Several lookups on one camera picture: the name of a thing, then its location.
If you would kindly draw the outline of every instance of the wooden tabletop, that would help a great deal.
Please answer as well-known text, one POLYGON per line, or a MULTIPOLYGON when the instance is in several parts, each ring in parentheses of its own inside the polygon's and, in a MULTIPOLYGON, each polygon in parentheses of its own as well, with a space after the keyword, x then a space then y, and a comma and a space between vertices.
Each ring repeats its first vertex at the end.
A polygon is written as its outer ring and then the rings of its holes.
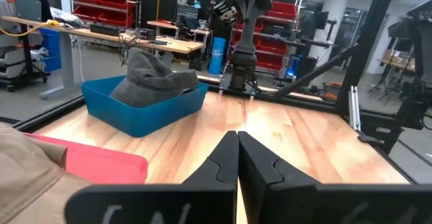
MULTIPOLYGON (((166 22, 159 22, 159 21, 148 21, 148 25, 158 26, 161 28, 169 28, 169 29, 177 29, 177 26, 168 24, 166 22)), ((197 34, 204 34, 209 35, 211 32, 207 30, 201 30, 201 29, 191 29, 191 32, 196 32, 197 34)))
MULTIPOLYGON (((16 17, 7 17, 7 16, 2 16, 1 20, 8 21, 8 22, 16 22, 19 24, 27 24, 30 26, 38 26, 38 25, 42 24, 41 22, 35 22, 35 21, 24 20, 24 19, 16 18, 16 17)), ((117 42, 117 43, 118 42, 122 43, 123 39, 126 39, 126 40, 131 39, 131 37, 127 34, 120 34, 120 37, 109 36, 109 35, 105 35, 105 34, 99 34, 99 33, 91 32, 89 29, 85 29, 85 28, 73 29, 73 30, 65 29, 65 28, 62 28, 59 26, 45 26, 44 28, 56 30, 59 32, 66 32, 68 34, 74 34, 74 35, 78 35, 78 36, 85 36, 85 37, 89 37, 89 38, 108 40, 108 41, 117 42)), ((203 47, 202 46, 203 44, 200 42, 182 41, 182 40, 177 40, 174 38, 157 38, 157 40, 168 42, 168 44, 167 45, 154 45, 154 44, 150 44, 149 40, 142 40, 141 39, 136 43, 132 42, 131 45, 155 49, 155 50, 160 50, 160 51, 170 51, 170 52, 176 52, 176 53, 183 53, 183 54, 188 54, 188 53, 193 52, 195 50, 199 50, 203 47)))
MULTIPOLYGON (((390 65, 390 66, 394 66, 397 67, 399 69, 405 69, 406 64, 405 63, 400 63, 400 62, 391 62, 388 60, 384 60, 384 59, 378 59, 381 63, 384 63, 386 65, 390 65)), ((406 70, 411 71, 411 72, 415 72, 416 71, 416 67, 415 65, 408 65, 406 67, 406 70)))
MULTIPOLYGON (((143 156, 148 184, 178 184, 208 157, 228 130, 248 132, 323 183, 407 184, 337 115, 208 92, 202 109, 143 138, 90 116, 86 107, 35 132, 143 156)), ((241 192, 238 223, 246 223, 241 192)))

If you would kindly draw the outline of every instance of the tan fabric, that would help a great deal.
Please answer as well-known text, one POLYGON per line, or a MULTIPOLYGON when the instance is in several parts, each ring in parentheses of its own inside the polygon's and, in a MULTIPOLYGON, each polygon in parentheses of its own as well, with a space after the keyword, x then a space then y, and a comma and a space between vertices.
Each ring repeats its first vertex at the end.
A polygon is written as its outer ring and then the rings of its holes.
POLYGON ((0 124, 0 224, 64 223, 66 200, 89 184, 64 163, 64 147, 0 124))

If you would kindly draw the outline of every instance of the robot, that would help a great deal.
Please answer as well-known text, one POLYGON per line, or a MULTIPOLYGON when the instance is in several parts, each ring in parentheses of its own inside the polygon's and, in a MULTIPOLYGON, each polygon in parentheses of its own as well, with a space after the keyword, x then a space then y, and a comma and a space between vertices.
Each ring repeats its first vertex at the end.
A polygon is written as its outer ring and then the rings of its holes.
POLYGON ((234 71, 229 87, 232 90, 244 91, 247 82, 254 82, 254 71, 257 66, 255 46, 252 43, 254 26, 257 18, 273 7, 272 0, 232 0, 229 7, 225 1, 214 7, 215 13, 226 26, 232 26, 237 19, 244 20, 242 38, 234 48, 232 65, 234 71))

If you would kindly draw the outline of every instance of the blue trash can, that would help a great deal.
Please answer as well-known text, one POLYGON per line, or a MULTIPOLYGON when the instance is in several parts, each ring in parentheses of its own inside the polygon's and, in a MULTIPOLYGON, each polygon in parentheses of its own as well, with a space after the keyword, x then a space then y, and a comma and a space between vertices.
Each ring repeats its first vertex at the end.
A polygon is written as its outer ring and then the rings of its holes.
POLYGON ((82 94, 88 112, 127 133, 143 137, 201 109, 208 85, 200 83, 196 90, 160 103, 135 108, 109 95, 124 76, 88 81, 82 84, 82 94))
POLYGON ((39 31, 43 36, 41 46, 48 49, 49 53, 49 57, 43 59, 45 65, 47 65, 45 72, 52 72, 61 69, 60 33, 46 28, 39 28, 39 31))
POLYGON ((215 37, 213 39, 213 48, 211 49, 210 74, 219 75, 222 70, 223 49, 225 48, 225 39, 215 37))

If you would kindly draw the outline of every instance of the gray hat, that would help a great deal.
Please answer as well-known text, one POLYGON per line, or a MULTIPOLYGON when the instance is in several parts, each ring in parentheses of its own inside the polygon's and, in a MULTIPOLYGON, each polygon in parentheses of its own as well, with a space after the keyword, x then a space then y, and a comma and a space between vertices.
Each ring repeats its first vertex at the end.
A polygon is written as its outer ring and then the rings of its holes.
POLYGON ((181 95, 198 86, 195 71, 173 73, 142 49, 131 48, 128 73, 111 96, 131 107, 145 107, 181 95))

